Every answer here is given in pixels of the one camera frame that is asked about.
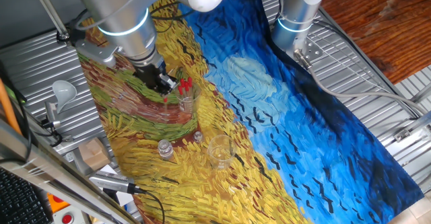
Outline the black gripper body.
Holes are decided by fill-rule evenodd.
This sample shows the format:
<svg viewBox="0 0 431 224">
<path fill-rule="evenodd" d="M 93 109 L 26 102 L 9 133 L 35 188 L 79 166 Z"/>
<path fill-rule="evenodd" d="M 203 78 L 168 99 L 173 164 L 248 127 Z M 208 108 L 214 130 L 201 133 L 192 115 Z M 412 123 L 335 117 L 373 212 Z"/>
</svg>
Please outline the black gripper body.
<svg viewBox="0 0 431 224">
<path fill-rule="evenodd" d="M 150 64 L 144 67 L 134 66 L 134 76 L 139 78 L 146 86 L 148 84 L 160 84 L 162 87 L 173 86 L 177 79 L 170 76 L 166 71 L 166 63 L 161 62 L 160 65 L 155 66 Z"/>
</svg>

